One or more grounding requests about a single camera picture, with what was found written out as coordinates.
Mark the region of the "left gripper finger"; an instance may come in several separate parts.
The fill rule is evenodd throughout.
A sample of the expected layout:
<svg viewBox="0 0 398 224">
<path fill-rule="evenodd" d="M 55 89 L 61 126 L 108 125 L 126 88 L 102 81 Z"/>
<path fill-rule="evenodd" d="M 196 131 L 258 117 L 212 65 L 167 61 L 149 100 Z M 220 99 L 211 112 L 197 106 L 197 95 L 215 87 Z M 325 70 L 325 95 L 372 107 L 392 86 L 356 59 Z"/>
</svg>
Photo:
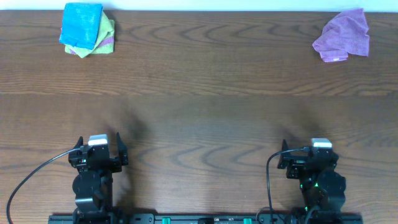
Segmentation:
<svg viewBox="0 0 398 224">
<path fill-rule="evenodd" d="M 79 154 L 81 151 L 81 147 L 83 146 L 83 137 L 80 136 L 79 139 L 77 140 L 77 143 L 73 147 L 73 153 L 74 154 Z"/>
<path fill-rule="evenodd" d="M 119 132 L 116 133 L 117 147 L 118 147 L 118 157 L 122 166 L 126 166 L 129 164 L 128 159 L 128 149 L 126 145 L 123 143 Z"/>
</svg>

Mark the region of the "purple microfiber cloth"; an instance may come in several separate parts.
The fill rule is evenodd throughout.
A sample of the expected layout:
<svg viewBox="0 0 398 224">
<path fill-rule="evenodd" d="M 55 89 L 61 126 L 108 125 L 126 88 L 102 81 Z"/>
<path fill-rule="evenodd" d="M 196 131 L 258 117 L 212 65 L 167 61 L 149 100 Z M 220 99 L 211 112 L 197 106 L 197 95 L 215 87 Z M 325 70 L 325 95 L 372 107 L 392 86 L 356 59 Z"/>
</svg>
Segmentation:
<svg viewBox="0 0 398 224">
<path fill-rule="evenodd" d="M 324 62 L 344 61 L 350 54 L 367 57 L 368 31 L 364 9 L 343 11 L 325 25 L 312 47 Z"/>
</svg>

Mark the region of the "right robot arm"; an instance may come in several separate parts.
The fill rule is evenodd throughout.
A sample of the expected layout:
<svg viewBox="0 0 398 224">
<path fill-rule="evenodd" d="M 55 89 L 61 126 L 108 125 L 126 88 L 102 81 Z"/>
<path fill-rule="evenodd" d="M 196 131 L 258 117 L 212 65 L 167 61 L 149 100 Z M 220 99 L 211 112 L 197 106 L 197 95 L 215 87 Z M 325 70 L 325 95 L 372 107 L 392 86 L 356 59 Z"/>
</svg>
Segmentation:
<svg viewBox="0 0 398 224">
<path fill-rule="evenodd" d="M 282 141 L 278 169 L 286 178 L 297 179 L 304 200 L 295 208 L 287 223 L 342 223 L 341 208 L 345 203 L 346 178 L 335 171 L 339 155 L 326 138 L 313 138 L 310 146 L 291 149 Z"/>
</svg>

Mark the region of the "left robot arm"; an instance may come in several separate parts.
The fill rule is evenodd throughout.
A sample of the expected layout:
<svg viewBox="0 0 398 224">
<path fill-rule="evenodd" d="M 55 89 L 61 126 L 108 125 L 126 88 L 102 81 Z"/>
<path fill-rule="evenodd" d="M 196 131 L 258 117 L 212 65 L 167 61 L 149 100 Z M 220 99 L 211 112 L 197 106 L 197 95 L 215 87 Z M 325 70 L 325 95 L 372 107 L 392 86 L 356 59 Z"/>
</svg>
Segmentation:
<svg viewBox="0 0 398 224">
<path fill-rule="evenodd" d="M 116 134 L 118 156 L 111 157 L 108 137 L 105 134 L 90 136 L 88 143 L 79 138 L 68 161 L 78 171 L 72 189 L 76 209 L 72 223 L 117 224 L 128 223 L 123 212 L 113 206 L 113 174 L 129 164 L 127 147 Z"/>
</svg>

